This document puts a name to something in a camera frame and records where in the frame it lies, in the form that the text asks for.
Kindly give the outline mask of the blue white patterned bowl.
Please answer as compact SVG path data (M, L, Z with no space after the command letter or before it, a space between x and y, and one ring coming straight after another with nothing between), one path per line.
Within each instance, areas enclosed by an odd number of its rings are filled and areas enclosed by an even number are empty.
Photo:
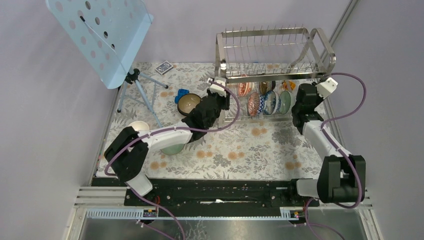
M264 103L263 114L274 115L281 106L281 98L276 91L270 90L264 96Z

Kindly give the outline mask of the light green celadon bowl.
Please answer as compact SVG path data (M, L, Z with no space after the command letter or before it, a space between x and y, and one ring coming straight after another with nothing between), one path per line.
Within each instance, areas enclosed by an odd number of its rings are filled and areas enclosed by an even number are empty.
M172 155L176 155L180 153L184 149L184 147L185 147L184 144L175 144L172 146L165 147L161 149L160 151L165 155L172 156Z

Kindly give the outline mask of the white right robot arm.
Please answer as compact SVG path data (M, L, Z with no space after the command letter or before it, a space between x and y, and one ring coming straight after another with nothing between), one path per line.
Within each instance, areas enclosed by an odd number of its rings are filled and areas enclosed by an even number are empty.
M287 201L301 205L307 197L343 208L355 208L365 198L366 161L353 155L324 129L324 119L315 110L323 102L320 84L302 83L291 109L293 125L318 153L322 160L317 179L299 178L291 182Z

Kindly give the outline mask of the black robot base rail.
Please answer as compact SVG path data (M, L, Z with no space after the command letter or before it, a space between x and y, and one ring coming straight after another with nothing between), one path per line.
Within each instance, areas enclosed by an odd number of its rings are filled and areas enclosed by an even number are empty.
M145 198L176 217L277 217L281 207L302 210L308 197L285 180L152 178Z

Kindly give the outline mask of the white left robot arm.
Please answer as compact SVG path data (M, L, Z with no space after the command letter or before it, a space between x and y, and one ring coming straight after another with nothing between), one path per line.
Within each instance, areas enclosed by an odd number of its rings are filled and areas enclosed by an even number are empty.
M221 111L228 110L230 94L221 96L208 92L190 113L173 126L151 131L136 131L125 127L106 149L106 170L112 168L120 182L136 193L136 199L144 206L155 200L153 184L142 173L147 155L176 145L185 145L213 133L212 126Z

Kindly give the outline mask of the stainless steel dish rack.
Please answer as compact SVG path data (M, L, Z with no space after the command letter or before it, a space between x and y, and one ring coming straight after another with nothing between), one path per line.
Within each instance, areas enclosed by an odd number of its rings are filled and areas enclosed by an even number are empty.
M240 28L216 34L215 76L227 78L227 86L237 91L239 83L275 81L296 84L328 76L336 64L336 54L321 28Z

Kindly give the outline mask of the orange white bowl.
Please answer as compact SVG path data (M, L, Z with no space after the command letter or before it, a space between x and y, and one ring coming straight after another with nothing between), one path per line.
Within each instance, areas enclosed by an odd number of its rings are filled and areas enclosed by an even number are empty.
M149 125L146 122L141 121L141 120L133 121L128 126L132 127L135 131L138 131L138 132L150 130Z

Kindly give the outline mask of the pale green bowl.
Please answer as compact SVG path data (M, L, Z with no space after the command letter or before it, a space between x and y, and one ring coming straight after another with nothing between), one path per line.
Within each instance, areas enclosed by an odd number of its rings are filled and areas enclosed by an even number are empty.
M280 95L279 112L283 115L287 114L292 106L292 95L289 91L283 91Z

